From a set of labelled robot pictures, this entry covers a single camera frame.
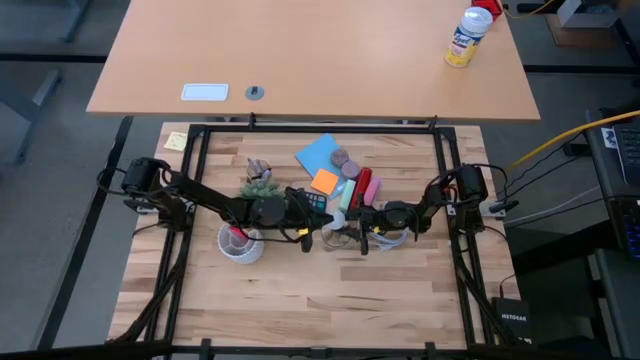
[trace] pink eraser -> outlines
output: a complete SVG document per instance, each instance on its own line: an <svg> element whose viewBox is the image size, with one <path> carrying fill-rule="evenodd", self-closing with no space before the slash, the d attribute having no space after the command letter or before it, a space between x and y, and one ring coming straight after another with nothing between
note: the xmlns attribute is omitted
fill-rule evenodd
<svg viewBox="0 0 640 360"><path fill-rule="evenodd" d="M374 176L369 181L367 191L364 192L364 204L371 206L378 196L378 189L380 189L380 178Z"/></svg>

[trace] green object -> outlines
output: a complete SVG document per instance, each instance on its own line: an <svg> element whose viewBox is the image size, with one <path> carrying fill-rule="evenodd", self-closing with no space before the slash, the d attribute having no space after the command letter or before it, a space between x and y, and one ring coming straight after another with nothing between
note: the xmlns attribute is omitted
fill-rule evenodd
<svg viewBox="0 0 640 360"><path fill-rule="evenodd" d="M266 198L271 196L284 196L278 188L280 184L270 182L248 183L240 189L240 196L245 199Z"/></svg>

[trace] red marker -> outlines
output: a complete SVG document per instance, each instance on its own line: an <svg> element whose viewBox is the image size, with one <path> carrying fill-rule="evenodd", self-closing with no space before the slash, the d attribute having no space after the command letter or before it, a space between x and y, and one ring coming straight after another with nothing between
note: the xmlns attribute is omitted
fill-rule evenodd
<svg viewBox="0 0 640 360"><path fill-rule="evenodd" d="M353 195L351 196L351 203L349 203L349 210L354 210L358 205L358 199L361 196L364 196L364 193L367 191L367 187L369 186L369 181L371 180L371 169L362 168L360 171L360 175L358 175L358 181L356 181L356 188L353 190Z"/></svg>

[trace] purple object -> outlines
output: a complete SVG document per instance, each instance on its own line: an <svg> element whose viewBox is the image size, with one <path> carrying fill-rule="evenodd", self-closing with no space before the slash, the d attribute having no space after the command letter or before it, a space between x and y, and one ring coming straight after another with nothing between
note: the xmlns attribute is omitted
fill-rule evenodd
<svg viewBox="0 0 640 360"><path fill-rule="evenodd" d="M360 166L352 160L347 161L342 165L342 175L347 179L355 180L360 174Z"/></svg>

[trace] white basket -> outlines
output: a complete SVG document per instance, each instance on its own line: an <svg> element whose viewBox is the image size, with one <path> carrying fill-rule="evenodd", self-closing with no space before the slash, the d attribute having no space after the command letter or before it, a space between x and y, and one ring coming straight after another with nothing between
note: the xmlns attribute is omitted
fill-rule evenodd
<svg viewBox="0 0 640 360"><path fill-rule="evenodd" d="M262 239L258 230L249 231L249 237ZM218 232L218 248L229 259L238 264L251 264L256 262L264 252L264 241L249 240L242 246L233 244L233 234L228 224L222 225Z"/></svg>

